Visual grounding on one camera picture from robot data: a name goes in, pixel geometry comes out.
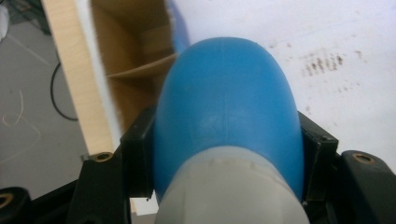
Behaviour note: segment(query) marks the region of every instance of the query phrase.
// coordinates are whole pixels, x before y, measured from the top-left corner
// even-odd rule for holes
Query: blue rubber tip
[[[263,156],[301,200],[303,143],[288,81],[275,59],[246,39],[199,42],[171,68],[154,128],[158,199],[184,161],[218,146],[245,147]]]

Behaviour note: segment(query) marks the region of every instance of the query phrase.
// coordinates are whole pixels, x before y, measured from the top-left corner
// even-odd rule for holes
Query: wire
[[[59,109],[59,107],[56,105],[56,103],[55,103],[55,98],[53,97],[53,83],[54,83],[56,74],[58,73],[58,70],[59,70],[60,67],[61,67],[61,63],[58,62],[58,64],[57,64],[56,67],[55,67],[55,70],[53,70],[53,73],[52,73],[52,76],[51,76],[51,79],[50,79],[50,90],[49,90],[50,99],[51,99],[51,101],[52,101],[53,107],[55,108],[56,112],[58,112],[58,114],[59,114],[60,116],[64,117],[65,119],[68,119],[68,120],[78,121],[78,119],[71,118],[71,117],[67,116],[66,114],[64,114],[64,113]]]

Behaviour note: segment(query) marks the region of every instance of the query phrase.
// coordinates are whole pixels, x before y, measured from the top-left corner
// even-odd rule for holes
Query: gray floor
[[[78,178],[87,150],[78,122],[51,103],[57,63],[52,37],[29,21],[12,24],[0,42],[0,189],[24,187],[36,198]],[[62,69],[54,96],[66,115],[76,116]]]

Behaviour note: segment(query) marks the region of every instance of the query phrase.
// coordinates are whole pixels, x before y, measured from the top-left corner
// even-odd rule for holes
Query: white surface
[[[242,147],[212,147],[179,169],[155,223],[309,222],[271,162]]]
[[[153,192],[151,199],[146,198],[132,198],[134,207],[136,208],[136,214],[138,216],[144,216],[149,214],[155,214],[158,212],[157,196],[155,191]]]
[[[365,151],[396,171],[396,1],[174,1],[192,44],[258,42],[298,109],[340,140],[338,152]]]

